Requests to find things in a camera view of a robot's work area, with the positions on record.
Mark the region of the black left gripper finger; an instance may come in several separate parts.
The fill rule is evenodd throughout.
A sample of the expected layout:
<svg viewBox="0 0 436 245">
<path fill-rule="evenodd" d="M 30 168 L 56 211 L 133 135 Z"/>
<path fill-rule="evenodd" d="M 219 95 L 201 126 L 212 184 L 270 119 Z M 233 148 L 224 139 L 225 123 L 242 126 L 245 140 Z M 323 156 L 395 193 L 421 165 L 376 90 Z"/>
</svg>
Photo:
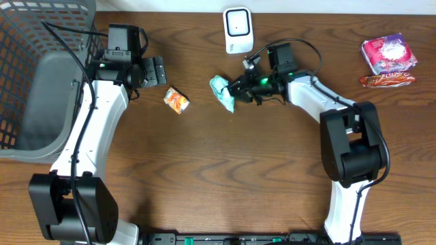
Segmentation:
<svg viewBox="0 0 436 245">
<path fill-rule="evenodd" d="M 157 86 L 157 75 L 155 71 L 155 64 L 152 58 L 145 58 L 142 60 L 144 66 L 144 82 L 142 87 Z"/>
<path fill-rule="evenodd" d="M 166 71 L 164 67 L 164 60 L 161 56 L 153 58 L 155 64 L 155 73 L 158 85 L 167 84 Z"/>
</svg>

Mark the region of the teal snack packet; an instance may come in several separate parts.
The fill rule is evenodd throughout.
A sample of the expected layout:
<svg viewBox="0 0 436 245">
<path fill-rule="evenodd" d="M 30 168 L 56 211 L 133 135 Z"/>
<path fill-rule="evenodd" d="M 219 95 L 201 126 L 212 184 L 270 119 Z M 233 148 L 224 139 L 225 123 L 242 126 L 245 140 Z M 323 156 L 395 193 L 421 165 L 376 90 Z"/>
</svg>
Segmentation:
<svg viewBox="0 0 436 245">
<path fill-rule="evenodd" d="M 230 85 L 229 82 L 221 76 L 215 76 L 210 80 L 209 84 L 214 96 L 219 100 L 224 108 L 229 112 L 234 113 L 235 98 L 231 96 L 228 90 Z"/>
</svg>

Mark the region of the orange tissue pack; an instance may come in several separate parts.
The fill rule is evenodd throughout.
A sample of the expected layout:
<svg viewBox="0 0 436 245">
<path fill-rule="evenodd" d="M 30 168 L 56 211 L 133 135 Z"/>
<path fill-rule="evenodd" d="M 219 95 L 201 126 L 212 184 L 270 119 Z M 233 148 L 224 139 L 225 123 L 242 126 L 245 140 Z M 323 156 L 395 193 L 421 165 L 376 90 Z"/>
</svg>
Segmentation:
<svg viewBox="0 0 436 245">
<path fill-rule="evenodd" d="M 184 95 L 172 87 L 167 90 L 163 101 L 177 114 L 181 114 L 190 104 L 190 101 Z"/>
</svg>

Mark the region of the red purple snack package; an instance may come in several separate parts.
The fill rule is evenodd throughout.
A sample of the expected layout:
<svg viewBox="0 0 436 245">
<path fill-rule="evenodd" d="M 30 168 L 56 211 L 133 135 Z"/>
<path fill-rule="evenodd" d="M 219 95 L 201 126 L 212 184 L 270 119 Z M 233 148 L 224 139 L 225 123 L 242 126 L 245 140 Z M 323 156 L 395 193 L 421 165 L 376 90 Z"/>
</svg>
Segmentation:
<svg viewBox="0 0 436 245">
<path fill-rule="evenodd" d="M 408 71 L 418 64 L 402 33 L 365 40 L 360 52 L 373 75 Z"/>
</svg>

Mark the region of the dark red snack packet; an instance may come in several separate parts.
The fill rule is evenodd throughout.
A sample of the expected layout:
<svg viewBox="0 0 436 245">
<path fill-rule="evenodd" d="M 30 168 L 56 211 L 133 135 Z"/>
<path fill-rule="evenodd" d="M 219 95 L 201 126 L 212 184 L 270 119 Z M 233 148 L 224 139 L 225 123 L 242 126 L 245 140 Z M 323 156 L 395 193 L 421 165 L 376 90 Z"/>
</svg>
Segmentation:
<svg viewBox="0 0 436 245">
<path fill-rule="evenodd" d="M 400 87 L 413 84 L 416 78 L 409 72 L 392 72 L 359 79 L 361 85 L 371 88 Z"/>
</svg>

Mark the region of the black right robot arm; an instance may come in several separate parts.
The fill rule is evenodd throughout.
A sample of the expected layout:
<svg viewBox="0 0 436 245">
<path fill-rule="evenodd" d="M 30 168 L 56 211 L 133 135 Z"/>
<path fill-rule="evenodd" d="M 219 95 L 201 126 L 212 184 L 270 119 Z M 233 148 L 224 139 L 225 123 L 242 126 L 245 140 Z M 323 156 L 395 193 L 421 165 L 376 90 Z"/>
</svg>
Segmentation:
<svg viewBox="0 0 436 245">
<path fill-rule="evenodd" d="M 324 232 L 331 244 L 363 244 L 360 220 L 367 193 L 383 180 L 379 170 L 390 166 L 375 105 L 345 99 L 305 70 L 262 76 L 248 69 L 226 90 L 257 104 L 281 95 L 319 123 L 322 165 L 332 181 Z"/>
</svg>

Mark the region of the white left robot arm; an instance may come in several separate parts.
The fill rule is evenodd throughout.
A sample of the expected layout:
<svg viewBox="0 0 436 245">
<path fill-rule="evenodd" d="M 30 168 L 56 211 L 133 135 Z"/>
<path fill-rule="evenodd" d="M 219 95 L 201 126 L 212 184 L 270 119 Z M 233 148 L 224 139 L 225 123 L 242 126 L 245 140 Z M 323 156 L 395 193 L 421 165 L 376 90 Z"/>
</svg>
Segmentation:
<svg viewBox="0 0 436 245">
<path fill-rule="evenodd" d="M 140 229 L 120 219 L 104 183 L 116 126 L 139 88 L 165 84 L 161 56 L 132 57 L 108 50 L 87 67 L 91 85 L 59 158 L 47 174 L 34 174 L 29 195 L 42 235 L 73 244 L 137 244 Z"/>
</svg>

